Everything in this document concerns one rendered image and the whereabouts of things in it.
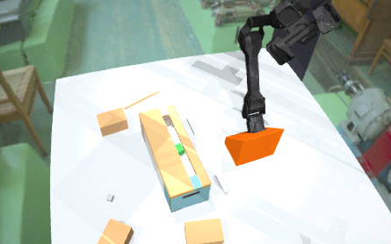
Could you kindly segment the green block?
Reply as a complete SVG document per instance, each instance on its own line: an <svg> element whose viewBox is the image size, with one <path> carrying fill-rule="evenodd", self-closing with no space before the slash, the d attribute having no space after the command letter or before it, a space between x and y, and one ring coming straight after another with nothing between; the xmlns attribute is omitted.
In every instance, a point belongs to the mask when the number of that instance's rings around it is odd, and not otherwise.
<svg viewBox="0 0 391 244"><path fill-rule="evenodd" d="M183 146L180 143L177 144L175 147L176 147L176 150L177 150L179 156L185 154L185 150L184 150Z"/></svg>

